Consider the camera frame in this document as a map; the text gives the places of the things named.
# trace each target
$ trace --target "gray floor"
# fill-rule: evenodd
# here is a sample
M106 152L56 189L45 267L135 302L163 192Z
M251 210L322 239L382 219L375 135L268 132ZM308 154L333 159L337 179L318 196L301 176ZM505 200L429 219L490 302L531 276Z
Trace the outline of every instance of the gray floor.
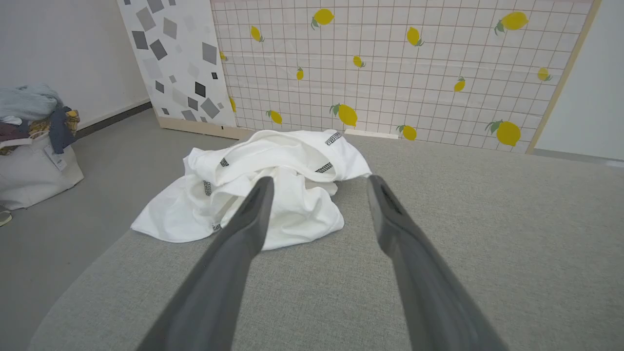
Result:
M68 286L154 195L183 174L182 158L191 148L221 149L233 142L161 129L151 109L77 141L73 148L85 179L14 211L0 227L0 350L26 348Z

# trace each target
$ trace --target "yellow patterned fabric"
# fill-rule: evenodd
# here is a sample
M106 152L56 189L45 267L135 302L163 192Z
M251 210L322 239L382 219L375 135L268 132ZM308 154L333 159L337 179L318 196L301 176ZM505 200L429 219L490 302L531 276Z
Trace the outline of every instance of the yellow patterned fabric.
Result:
M73 135L76 135L76 130L78 129L78 122L80 122L80 116L78 115L78 111L72 110L66 113L67 119L65 120L65 125L69 128ZM35 139L40 136L40 132L47 132L50 130L50 117L42 119L40 121L34 121L28 127L28 134L31 138ZM13 152L13 150L17 149L19 146L8 146L0 149L0 155L6 156Z

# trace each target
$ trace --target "slipper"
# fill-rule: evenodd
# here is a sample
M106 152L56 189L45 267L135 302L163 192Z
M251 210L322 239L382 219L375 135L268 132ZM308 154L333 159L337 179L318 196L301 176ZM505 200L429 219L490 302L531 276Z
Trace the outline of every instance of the slipper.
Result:
M13 217L11 216L9 210L0 211L0 227L7 224L12 218Z

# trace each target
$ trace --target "geometric pattern panel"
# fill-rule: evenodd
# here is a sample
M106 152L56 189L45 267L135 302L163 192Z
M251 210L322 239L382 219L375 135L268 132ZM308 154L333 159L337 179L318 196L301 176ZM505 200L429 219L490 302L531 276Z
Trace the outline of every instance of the geometric pattern panel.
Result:
M235 127L210 2L117 1L158 116Z

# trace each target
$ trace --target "folding screen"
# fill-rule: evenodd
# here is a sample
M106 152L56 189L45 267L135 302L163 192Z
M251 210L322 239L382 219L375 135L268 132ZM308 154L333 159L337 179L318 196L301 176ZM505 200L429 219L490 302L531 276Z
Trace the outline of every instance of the folding screen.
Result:
M208 122L235 127L210 2L118 2L161 125L185 130L202 129Z
M354 127L525 152L591 5L214 0L212 9L240 128Z

